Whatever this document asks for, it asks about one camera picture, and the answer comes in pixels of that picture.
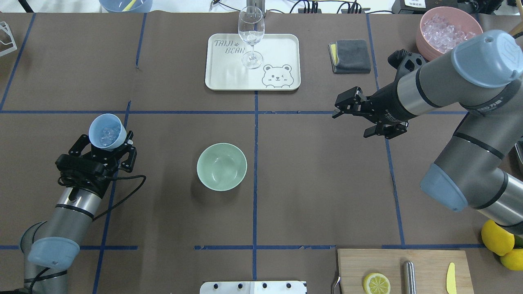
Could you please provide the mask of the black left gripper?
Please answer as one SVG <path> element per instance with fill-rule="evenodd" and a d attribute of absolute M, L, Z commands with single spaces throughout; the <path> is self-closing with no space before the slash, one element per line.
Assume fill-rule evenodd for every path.
<path fill-rule="evenodd" d="M 79 158 L 89 158 L 90 160 L 99 162 L 105 166 L 105 171 L 103 174 L 106 179 L 103 180 L 90 180 L 88 179 L 63 179 L 61 178 L 61 185 L 69 188 L 77 188 L 87 192 L 91 192 L 97 196 L 104 196 L 110 182 L 111 178 L 116 173 L 118 167 L 119 169 L 125 172 L 132 172 L 134 164 L 136 162 L 136 157 L 138 151 L 133 145 L 133 131 L 129 131 L 126 135 L 126 138 L 123 142 L 123 145 L 119 147 L 119 160 L 120 163 L 114 158 L 109 158 L 108 156 L 99 157 L 92 155 L 92 144 L 88 135 L 80 135 L 80 137 L 73 144 L 71 149 L 69 149 L 69 156 L 75 156 Z"/>

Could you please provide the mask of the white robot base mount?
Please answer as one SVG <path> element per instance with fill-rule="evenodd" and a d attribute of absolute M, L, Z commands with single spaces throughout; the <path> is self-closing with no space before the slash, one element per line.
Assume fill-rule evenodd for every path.
<path fill-rule="evenodd" d="M 209 281 L 200 294 L 307 294 L 305 281 Z"/>

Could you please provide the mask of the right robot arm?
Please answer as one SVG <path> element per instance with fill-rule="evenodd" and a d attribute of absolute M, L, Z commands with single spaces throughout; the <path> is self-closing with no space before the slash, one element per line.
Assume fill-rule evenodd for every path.
<path fill-rule="evenodd" d="M 458 103 L 467 114 L 430 166 L 421 190 L 454 212 L 471 207 L 507 232 L 522 235 L 522 182 L 499 168 L 522 137 L 522 50 L 490 30 L 426 62 L 398 50 L 388 62 L 394 82 L 365 96 L 355 86 L 338 95 L 332 117 L 364 117 L 364 137 L 392 139 L 409 121 Z"/>

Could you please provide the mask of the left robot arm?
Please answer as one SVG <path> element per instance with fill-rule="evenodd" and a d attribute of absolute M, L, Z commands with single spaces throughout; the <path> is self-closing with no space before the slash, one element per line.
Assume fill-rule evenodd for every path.
<path fill-rule="evenodd" d="M 19 242 L 24 254 L 22 293 L 67 293 L 67 271 L 90 225 L 99 218 L 96 212 L 103 197 L 119 180 L 118 171 L 133 170 L 137 150 L 132 138 L 130 131 L 119 147 L 108 150 L 96 147 L 94 139 L 83 134 L 67 154 L 58 157 L 58 184 L 64 191 L 50 220 L 26 229 Z"/>

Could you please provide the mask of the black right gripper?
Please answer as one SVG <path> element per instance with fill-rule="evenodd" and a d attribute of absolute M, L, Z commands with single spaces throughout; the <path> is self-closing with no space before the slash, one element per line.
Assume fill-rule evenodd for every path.
<path fill-rule="evenodd" d="M 384 136 L 393 139 L 407 132 L 408 120 L 411 119 L 411 113 L 400 103 L 398 82 L 391 82 L 371 96 L 365 96 L 359 86 L 340 93 L 332 119 L 345 114 L 365 117 L 377 123 L 364 131 L 364 138 Z"/>

